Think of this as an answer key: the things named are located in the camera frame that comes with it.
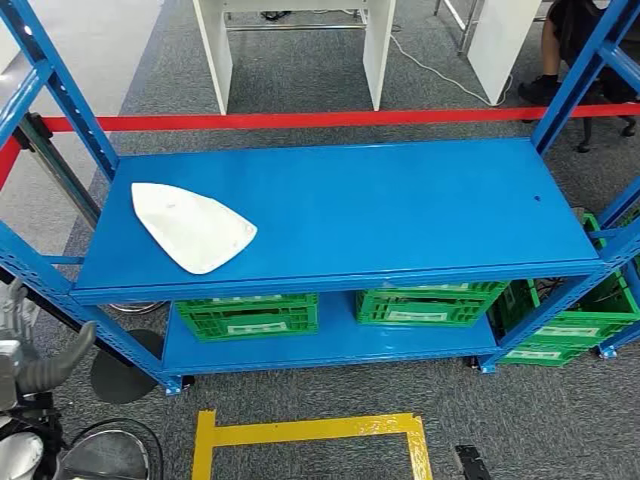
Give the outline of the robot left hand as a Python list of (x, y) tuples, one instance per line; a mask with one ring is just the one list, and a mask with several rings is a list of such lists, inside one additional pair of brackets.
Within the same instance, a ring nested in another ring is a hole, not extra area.
[(38, 307), (21, 280), (1, 285), (1, 390), (35, 394), (61, 385), (94, 345), (97, 324), (84, 324), (66, 350), (41, 358), (34, 343)]

